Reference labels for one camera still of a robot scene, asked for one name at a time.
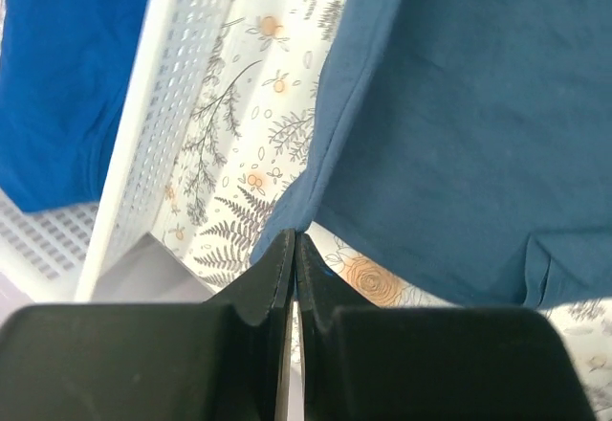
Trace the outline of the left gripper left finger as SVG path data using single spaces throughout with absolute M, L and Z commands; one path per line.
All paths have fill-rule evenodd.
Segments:
M 1 328 L 5 420 L 283 420 L 292 230 L 200 303 L 37 304 Z

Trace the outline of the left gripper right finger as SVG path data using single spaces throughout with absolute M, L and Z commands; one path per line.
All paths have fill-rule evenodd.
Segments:
M 591 420 L 566 348 L 522 308 L 381 308 L 295 241 L 309 420 Z

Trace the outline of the teal blue t shirt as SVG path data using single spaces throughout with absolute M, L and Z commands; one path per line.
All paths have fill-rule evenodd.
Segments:
M 252 258 L 312 223 L 456 304 L 608 297 L 611 0 L 347 0 Z

